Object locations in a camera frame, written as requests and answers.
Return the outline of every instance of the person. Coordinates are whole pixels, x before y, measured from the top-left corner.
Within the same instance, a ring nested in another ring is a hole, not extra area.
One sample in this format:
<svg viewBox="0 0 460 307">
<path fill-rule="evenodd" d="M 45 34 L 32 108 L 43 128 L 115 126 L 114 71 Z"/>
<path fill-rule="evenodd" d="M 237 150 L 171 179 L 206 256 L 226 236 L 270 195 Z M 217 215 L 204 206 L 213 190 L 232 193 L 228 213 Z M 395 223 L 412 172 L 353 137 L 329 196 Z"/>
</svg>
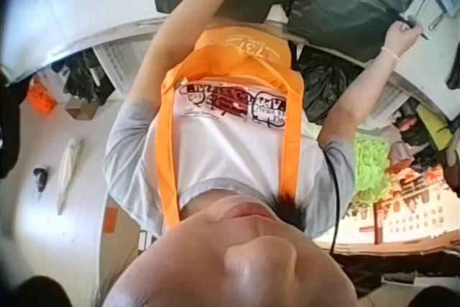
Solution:
<svg viewBox="0 0 460 307">
<path fill-rule="evenodd" d="M 353 306 L 351 281 L 311 239 L 334 225 L 338 205 L 345 213 L 357 125 L 422 28 L 389 28 L 315 141 L 286 41 L 206 29 L 224 1 L 175 8 L 111 130 L 109 193 L 158 239 L 104 305 Z"/>
</svg>

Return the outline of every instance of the orange object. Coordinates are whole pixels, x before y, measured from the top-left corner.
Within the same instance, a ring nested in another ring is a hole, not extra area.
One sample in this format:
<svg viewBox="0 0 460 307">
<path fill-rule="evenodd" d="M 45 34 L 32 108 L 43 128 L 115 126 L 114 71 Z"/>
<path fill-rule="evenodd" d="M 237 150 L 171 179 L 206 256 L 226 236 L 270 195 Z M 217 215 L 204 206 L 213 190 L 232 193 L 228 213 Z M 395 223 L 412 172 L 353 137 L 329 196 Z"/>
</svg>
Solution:
<svg viewBox="0 0 460 307">
<path fill-rule="evenodd" d="M 281 196 L 294 199 L 297 188 L 303 79 L 290 69 L 286 41 L 245 27 L 206 30 L 195 51 L 169 71 L 162 84 L 158 112 L 156 166 L 165 222 L 179 224 L 178 191 L 173 162 L 174 88 L 181 81 L 217 77 L 222 81 L 277 89 L 286 95 L 286 124 L 280 166 Z"/>
<path fill-rule="evenodd" d="M 32 108 L 41 114 L 49 114 L 56 107 L 56 100 L 51 96 L 50 92 L 40 82 L 40 78 L 34 76 L 29 84 L 27 91 Z"/>
<path fill-rule="evenodd" d="M 103 233 L 112 234 L 115 232 L 116 219 L 118 218 L 118 209 L 108 207 L 106 215 L 103 218 Z"/>
</svg>

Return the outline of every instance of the wrist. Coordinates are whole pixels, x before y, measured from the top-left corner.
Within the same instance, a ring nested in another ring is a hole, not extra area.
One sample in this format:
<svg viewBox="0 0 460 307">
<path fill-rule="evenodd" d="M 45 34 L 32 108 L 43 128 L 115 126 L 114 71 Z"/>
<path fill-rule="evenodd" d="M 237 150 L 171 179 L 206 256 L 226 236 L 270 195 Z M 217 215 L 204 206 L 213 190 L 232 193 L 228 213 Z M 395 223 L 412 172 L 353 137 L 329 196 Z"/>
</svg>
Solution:
<svg viewBox="0 0 460 307">
<path fill-rule="evenodd" d="M 397 62 L 399 61 L 399 58 L 391 53 L 389 53 L 386 50 L 381 50 L 380 54 L 377 56 L 377 58 L 385 62 L 386 65 L 391 65 L 392 68 L 394 68 L 397 65 Z"/>
</svg>

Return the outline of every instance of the hand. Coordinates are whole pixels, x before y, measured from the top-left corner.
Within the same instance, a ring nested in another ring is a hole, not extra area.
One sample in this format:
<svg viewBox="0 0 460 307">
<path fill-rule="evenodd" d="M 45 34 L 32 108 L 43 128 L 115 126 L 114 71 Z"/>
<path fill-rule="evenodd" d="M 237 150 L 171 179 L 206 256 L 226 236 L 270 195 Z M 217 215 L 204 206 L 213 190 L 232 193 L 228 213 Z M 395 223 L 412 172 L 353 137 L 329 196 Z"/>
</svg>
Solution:
<svg viewBox="0 0 460 307">
<path fill-rule="evenodd" d="M 423 27 L 420 23 L 411 29 L 405 23 L 396 21 L 387 31 L 385 47 L 400 57 L 417 42 L 422 32 Z"/>
</svg>

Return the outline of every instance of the yellow fabric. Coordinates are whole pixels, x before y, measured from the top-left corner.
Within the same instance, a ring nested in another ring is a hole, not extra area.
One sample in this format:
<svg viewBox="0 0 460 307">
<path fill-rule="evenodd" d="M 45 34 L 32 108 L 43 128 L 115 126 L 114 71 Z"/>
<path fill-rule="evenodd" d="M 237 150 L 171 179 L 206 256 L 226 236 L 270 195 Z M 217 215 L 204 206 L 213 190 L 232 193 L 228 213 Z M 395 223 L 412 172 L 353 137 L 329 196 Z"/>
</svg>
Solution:
<svg viewBox="0 0 460 307">
<path fill-rule="evenodd" d="M 452 133 L 449 131 L 447 122 L 433 114 L 422 104 L 416 110 L 438 150 L 446 149 L 452 138 Z"/>
<path fill-rule="evenodd" d="M 177 226 L 180 221 L 173 162 L 174 90 L 184 80 L 198 81 L 206 77 L 240 85 L 269 86 L 286 95 L 279 192 L 282 196 L 295 197 L 303 80 L 290 69 L 288 44 L 277 37 L 245 27 L 207 30 L 197 41 L 195 51 L 169 71 L 162 84 L 162 105 L 156 129 L 156 166 L 168 229 Z"/>
</svg>

